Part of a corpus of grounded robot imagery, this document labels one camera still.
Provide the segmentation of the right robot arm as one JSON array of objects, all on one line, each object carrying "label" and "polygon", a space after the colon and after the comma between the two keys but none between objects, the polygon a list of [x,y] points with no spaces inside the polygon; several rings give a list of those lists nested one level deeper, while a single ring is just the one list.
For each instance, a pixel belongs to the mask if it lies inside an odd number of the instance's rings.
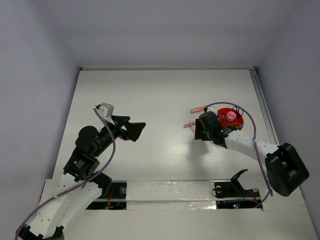
[{"label": "right robot arm", "polygon": [[211,141],[225,149],[257,160],[266,171],[267,183],[277,194],[288,197],[310,173],[293,145],[257,141],[232,126],[223,127],[214,112],[205,112],[195,120],[195,140]]}]

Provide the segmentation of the pink round eraser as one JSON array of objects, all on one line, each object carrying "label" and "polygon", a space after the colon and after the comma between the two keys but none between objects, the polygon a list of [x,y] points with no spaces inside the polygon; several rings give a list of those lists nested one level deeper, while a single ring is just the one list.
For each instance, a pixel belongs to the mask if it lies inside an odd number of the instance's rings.
[{"label": "pink round eraser", "polygon": [[236,114],[233,111],[229,111],[224,116],[224,119],[229,123],[233,123],[237,119],[237,117],[236,117]]}]

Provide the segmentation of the black scissors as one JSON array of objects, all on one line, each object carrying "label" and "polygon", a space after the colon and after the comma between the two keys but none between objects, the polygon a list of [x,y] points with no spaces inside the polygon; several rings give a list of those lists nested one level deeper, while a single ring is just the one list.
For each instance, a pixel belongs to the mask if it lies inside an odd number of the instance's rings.
[{"label": "black scissors", "polygon": [[232,107],[231,111],[236,114],[237,118],[241,118],[243,116],[243,110],[238,106]]}]

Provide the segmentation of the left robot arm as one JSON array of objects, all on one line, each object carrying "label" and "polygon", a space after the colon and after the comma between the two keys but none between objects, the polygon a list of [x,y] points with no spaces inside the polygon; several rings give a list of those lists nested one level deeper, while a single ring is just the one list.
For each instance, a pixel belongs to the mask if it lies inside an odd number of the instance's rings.
[{"label": "left robot arm", "polygon": [[112,116],[111,120],[103,119],[101,130],[89,125],[79,131],[51,198],[22,222],[15,239],[63,240],[67,229],[94,200],[110,194],[112,179],[97,170],[98,157],[115,146],[117,138],[136,142],[146,126],[144,122],[131,123],[128,116]]}]

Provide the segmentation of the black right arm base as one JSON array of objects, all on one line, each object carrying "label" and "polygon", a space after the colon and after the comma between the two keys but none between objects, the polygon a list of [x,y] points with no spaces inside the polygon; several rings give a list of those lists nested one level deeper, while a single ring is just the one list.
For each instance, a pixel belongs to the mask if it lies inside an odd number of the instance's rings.
[{"label": "black right arm base", "polygon": [[260,199],[261,196],[259,190],[254,191],[253,188],[244,189],[238,180],[238,178],[247,171],[248,169],[242,169],[233,175],[229,180],[215,181],[211,194],[218,199],[245,199],[249,197],[252,197],[254,200]]}]

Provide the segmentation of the pink translucent pen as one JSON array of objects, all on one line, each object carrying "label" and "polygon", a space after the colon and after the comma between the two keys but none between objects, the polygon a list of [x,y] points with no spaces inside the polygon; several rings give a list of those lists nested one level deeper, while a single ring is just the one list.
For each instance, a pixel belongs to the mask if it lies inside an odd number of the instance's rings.
[{"label": "pink translucent pen", "polygon": [[193,133],[195,133],[196,121],[194,120],[194,121],[191,121],[191,122],[189,122],[189,123],[184,124],[184,125],[183,125],[183,128],[190,128],[191,131],[192,131]]}]

